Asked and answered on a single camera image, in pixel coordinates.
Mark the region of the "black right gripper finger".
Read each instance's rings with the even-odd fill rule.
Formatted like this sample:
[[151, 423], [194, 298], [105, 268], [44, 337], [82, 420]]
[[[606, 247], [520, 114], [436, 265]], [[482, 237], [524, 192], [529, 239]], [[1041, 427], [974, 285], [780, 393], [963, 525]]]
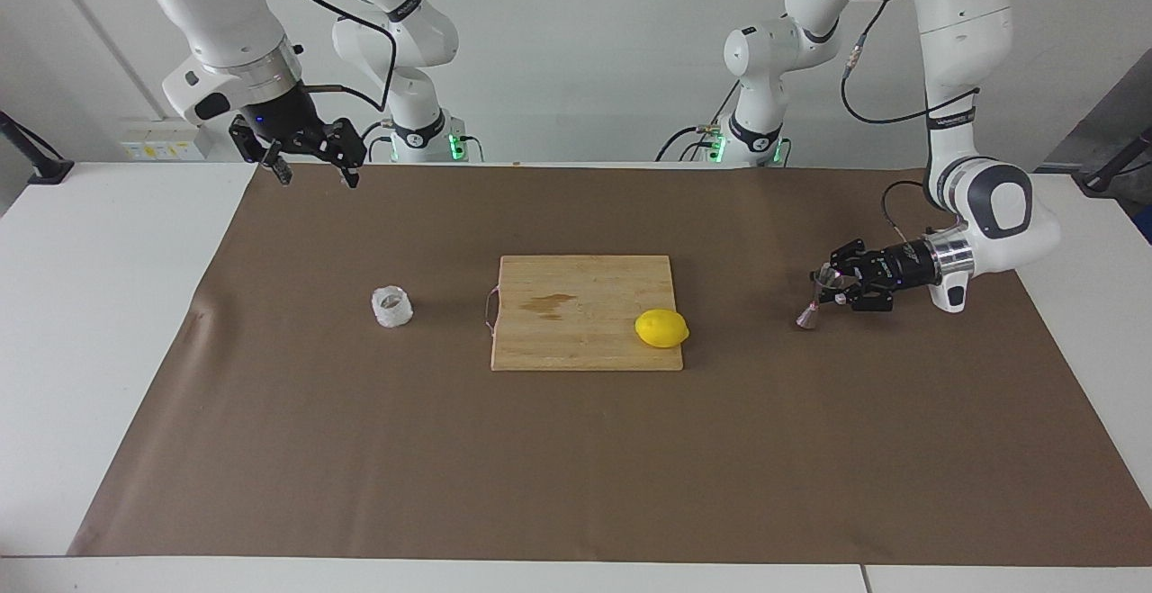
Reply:
[[234, 117], [228, 127], [233, 145], [247, 164], [255, 164], [272, 172], [276, 182], [288, 187], [291, 183], [291, 167], [285, 162], [283, 143], [281, 140], [264, 140], [248, 124], [247, 117]]
[[351, 121], [334, 121], [325, 126], [325, 161], [338, 167], [350, 190], [359, 184], [359, 169], [366, 155], [364, 139]]

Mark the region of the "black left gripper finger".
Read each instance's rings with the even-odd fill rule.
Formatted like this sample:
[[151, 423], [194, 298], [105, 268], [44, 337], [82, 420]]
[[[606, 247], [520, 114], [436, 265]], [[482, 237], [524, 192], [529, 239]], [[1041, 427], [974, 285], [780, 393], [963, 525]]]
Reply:
[[835, 249], [826, 264], [814, 269], [814, 284], [867, 284], [876, 281], [872, 263], [876, 252], [869, 251], [863, 240], [852, 240]]
[[848, 306], [852, 311], [892, 311], [894, 292], [884, 289], [852, 284], [848, 288], [827, 288], [826, 302]]

